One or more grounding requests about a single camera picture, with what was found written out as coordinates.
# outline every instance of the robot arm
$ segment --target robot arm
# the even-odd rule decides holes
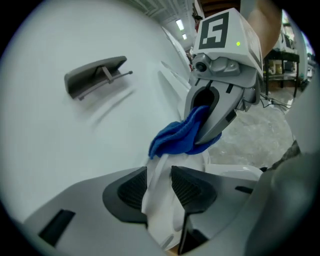
[[[184,109],[210,106],[196,143],[203,144],[222,132],[237,116],[259,103],[263,83],[259,38],[236,9],[201,21],[193,52],[195,70]]]

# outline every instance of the white cloth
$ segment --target white cloth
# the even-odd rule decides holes
[[[185,210],[172,189],[171,166],[183,166],[203,172],[206,151],[197,155],[155,157],[147,163],[147,190],[142,212],[148,220],[148,231],[164,250],[177,245],[181,238]]]

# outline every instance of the metal bracket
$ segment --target metal bracket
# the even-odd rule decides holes
[[[105,84],[133,72],[121,74],[119,68],[127,61],[125,56],[107,58],[78,67],[64,76],[65,89],[73,99],[82,101],[86,95]]]

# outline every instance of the towel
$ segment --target towel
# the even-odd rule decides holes
[[[207,143],[195,144],[196,135],[203,124],[204,118],[208,116],[208,111],[209,106],[194,107],[184,121],[172,122],[161,130],[150,144],[148,154],[150,159],[153,159],[155,155],[161,157],[163,154],[186,153],[196,155],[216,143],[222,133]]]

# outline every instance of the white table surface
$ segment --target white table surface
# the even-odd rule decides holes
[[[66,93],[67,72],[122,55],[120,71],[133,74],[83,101]],[[160,25],[121,2],[47,1],[29,16],[0,63],[0,192],[13,218],[76,182],[144,164],[179,118],[160,61],[188,79]]]

